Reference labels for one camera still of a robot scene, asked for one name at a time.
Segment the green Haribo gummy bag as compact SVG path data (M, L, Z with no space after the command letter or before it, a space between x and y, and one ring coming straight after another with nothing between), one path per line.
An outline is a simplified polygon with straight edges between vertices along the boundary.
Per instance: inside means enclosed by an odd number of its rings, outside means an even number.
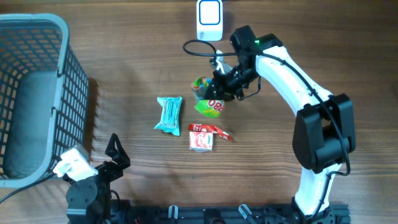
M208 118L218 118L224 110L224 100L206 100L205 92L210 85L211 79L200 77L194 80L191 88L195 97L195 109Z

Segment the red candy bar wrapper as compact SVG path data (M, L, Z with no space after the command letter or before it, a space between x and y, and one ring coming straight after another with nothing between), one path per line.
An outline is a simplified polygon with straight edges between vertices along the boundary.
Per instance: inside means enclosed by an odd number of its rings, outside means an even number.
M210 125L210 124L189 124L188 125L189 131L196 131L196 132L204 132L204 133L213 133L219 135L221 138L232 141L232 137L221 128Z

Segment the small red white carton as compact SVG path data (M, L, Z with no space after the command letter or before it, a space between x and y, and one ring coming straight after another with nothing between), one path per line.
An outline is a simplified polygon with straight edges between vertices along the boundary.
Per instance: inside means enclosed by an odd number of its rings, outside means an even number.
M194 132L189 135L189 149L195 152L213 150L213 133Z

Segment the teal tissue wipes pack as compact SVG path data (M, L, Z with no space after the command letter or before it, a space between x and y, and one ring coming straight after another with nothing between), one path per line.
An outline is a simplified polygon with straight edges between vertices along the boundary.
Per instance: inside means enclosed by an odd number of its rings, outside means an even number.
M183 98L178 97L158 97L157 102L162 107L160 121L154 129L162 130L165 133L172 133L180 136L179 115Z

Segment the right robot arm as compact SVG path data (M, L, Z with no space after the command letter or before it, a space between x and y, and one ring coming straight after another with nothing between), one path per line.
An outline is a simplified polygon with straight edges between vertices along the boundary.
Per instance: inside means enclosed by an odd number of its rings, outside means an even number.
M214 72L205 99L242 101L247 97L243 90L251 82L267 80L295 115L292 148L302 173L287 219L337 222L336 207L328 197L333 179L351 173L349 154L356 147L352 101L313 81L274 34L256 37L244 26L229 41L233 52L213 50L207 55Z

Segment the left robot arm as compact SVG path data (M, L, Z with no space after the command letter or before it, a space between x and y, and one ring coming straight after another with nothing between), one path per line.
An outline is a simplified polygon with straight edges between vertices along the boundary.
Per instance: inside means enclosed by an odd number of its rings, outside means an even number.
M121 200L111 189L110 183L123 176L123 170L131 165L117 134L112 134L105 154L111 158L96 167L97 175L74 181L67 191L67 217L69 223L101 224L126 223L130 203Z

